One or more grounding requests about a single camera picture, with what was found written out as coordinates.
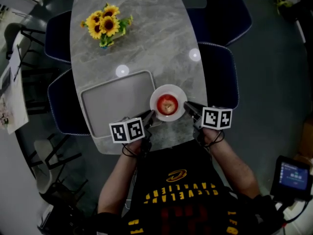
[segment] red apple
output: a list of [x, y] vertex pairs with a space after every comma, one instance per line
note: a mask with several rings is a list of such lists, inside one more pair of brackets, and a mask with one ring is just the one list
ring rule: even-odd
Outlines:
[[177, 111], [178, 101], [169, 94], [164, 94], [157, 100], [157, 110], [166, 116], [172, 115]]

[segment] gray floor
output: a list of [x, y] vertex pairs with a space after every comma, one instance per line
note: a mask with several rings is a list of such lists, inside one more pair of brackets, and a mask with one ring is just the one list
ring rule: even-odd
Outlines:
[[[262, 192], [267, 193], [277, 157], [293, 157], [297, 152], [303, 121], [311, 111], [310, 82], [306, 52], [295, 25], [277, 14], [273, 0], [244, 1], [253, 27], [229, 47], [237, 67], [240, 104], [234, 111], [232, 128], [225, 133], [235, 152], [255, 172]], [[25, 24], [44, 30], [47, 20], [70, 10], [72, 2], [44, 0], [44, 6], [35, 8]], [[205, 0], [183, 2], [186, 7], [205, 6]], [[49, 59], [33, 59], [45, 67], [67, 69]], [[57, 129], [50, 113], [30, 116], [30, 122], [21, 129], [27, 152], [33, 151], [34, 140], [54, 132]], [[68, 164], [67, 179], [75, 185], [89, 180], [81, 205], [90, 213], [118, 156], [100, 154], [91, 137], [71, 137], [64, 150], [83, 154]]]

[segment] paper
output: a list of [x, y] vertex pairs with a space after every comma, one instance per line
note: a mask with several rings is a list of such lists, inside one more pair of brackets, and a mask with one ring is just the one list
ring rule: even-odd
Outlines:
[[16, 74], [19, 71], [19, 67], [21, 65], [21, 58], [20, 58], [20, 53], [18, 46], [13, 47], [13, 53], [11, 55], [10, 61], [9, 61], [10, 67], [11, 67], [11, 75], [14, 79]]

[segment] white bowl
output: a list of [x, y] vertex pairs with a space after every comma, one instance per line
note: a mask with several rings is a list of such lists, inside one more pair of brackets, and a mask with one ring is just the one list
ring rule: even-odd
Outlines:
[[[174, 96], [178, 101], [178, 109], [177, 111], [169, 116], [163, 115], [157, 110], [157, 101], [160, 96], [164, 94], [170, 94]], [[178, 86], [172, 84], [165, 84], [157, 88], [150, 98], [150, 109], [155, 110], [156, 117], [164, 122], [171, 122], [179, 119], [184, 113], [184, 102], [187, 101], [187, 96], [185, 92]]]

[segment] screen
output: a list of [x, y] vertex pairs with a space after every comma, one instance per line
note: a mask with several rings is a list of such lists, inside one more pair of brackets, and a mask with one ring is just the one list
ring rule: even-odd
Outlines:
[[292, 164], [282, 163], [279, 183], [285, 186], [305, 190], [307, 188], [309, 171]]

